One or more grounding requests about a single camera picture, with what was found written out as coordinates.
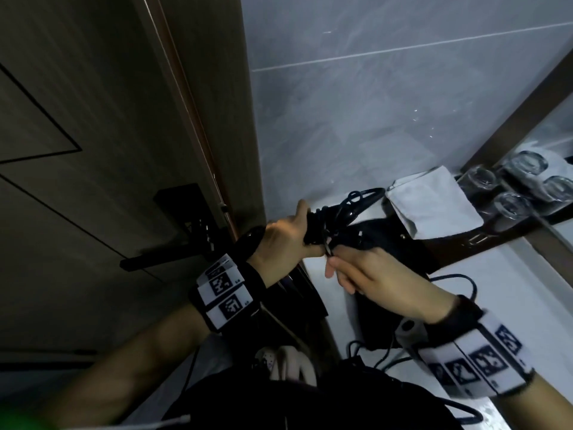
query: gray tile wall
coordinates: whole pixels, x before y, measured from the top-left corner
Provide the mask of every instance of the gray tile wall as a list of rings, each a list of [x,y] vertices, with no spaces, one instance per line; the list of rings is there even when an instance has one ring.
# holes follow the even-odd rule
[[[573,0],[242,0],[269,219],[463,165],[573,46]]]

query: white towel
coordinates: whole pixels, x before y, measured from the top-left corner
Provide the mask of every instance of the white towel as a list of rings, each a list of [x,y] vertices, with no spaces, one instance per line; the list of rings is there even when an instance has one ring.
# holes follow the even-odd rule
[[[483,225],[444,166],[397,179],[386,197],[413,239],[447,237]]]

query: tile grout line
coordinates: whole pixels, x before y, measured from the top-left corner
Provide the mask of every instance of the tile grout line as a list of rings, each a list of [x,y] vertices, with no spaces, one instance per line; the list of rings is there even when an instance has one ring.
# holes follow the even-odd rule
[[[402,50],[411,50],[414,48],[423,48],[423,47],[428,47],[428,46],[435,46],[435,45],[443,45],[446,43],[455,43],[455,42],[463,42],[463,41],[472,41],[474,39],[481,39],[481,38],[490,38],[493,36],[503,36],[506,34],[513,34],[513,33],[522,33],[525,31],[535,31],[535,30],[544,30],[545,28],[554,28],[554,27],[563,27],[563,26],[570,26],[573,25],[573,21],[570,22],[562,22],[559,24],[549,24],[547,26],[539,26],[539,27],[530,27],[530,28],[520,28],[519,30],[510,30],[510,31],[500,31],[497,33],[489,33],[489,34],[482,34],[479,36],[470,36],[467,38],[459,38],[459,39],[450,39],[448,41],[438,41],[438,42],[430,42],[430,43],[420,43],[417,45],[410,45],[410,46],[405,46],[405,47],[398,47],[398,48],[390,48],[387,50],[378,50],[378,51],[369,51],[368,53],[357,53],[357,54],[349,54],[348,56],[340,56],[340,57],[329,57],[326,59],[317,59],[317,60],[310,60],[307,62],[297,62],[297,63],[291,63],[291,64],[281,64],[278,66],[269,66],[269,67],[259,67],[256,69],[252,69],[251,72],[264,72],[264,71],[272,71],[272,70],[277,70],[277,69],[283,69],[286,67],[294,67],[294,66],[304,66],[304,65],[313,65],[313,64],[317,64],[317,63],[323,63],[323,62],[332,62],[335,60],[344,60],[344,59],[350,59],[350,58],[355,58],[355,57],[362,57],[362,56],[373,56],[375,54],[384,54],[384,53],[393,53],[395,51],[402,51]]]

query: forearm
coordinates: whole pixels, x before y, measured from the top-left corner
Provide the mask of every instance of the forearm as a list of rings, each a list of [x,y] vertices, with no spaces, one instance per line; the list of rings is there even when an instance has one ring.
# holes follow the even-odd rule
[[[42,415],[60,428],[112,423],[208,335],[201,314],[187,304],[97,362],[47,404]]]
[[[494,404],[514,430],[566,430],[573,424],[573,405],[538,374],[526,390]]]

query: hand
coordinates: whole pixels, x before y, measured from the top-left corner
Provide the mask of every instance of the hand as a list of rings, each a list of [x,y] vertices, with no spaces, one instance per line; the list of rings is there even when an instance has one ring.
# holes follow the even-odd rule
[[[257,250],[247,260],[267,288],[289,274],[303,258],[324,255],[324,246],[307,246],[303,241],[309,209],[306,201],[301,200],[296,206],[296,216],[268,224]]]
[[[326,262],[326,277],[336,271],[338,283],[350,294],[361,291],[370,300],[403,317],[438,323],[457,297],[415,274],[381,248],[359,251],[337,246]]]

